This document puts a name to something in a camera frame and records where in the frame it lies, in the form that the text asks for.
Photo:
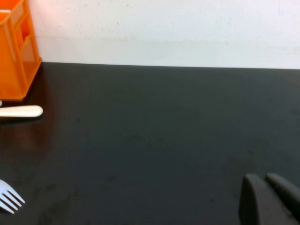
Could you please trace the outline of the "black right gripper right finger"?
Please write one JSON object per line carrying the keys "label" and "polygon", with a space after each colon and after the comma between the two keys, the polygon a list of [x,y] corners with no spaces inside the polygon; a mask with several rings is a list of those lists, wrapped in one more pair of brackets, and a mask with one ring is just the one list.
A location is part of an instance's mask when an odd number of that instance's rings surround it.
{"label": "black right gripper right finger", "polygon": [[276,192],[280,200],[293,214],[300,219],[300,188],[276,173],[268,173],[265,180]]}

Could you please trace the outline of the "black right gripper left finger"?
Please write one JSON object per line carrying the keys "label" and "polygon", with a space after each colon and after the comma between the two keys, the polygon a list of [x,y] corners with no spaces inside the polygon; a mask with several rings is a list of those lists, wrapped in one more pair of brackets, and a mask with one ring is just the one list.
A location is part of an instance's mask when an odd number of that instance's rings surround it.
{"label": "black right gripper left finger", "polygon": [[242,181],[239,219],[241,225],[296,224],[296,218],[265,178],[250,173]]}

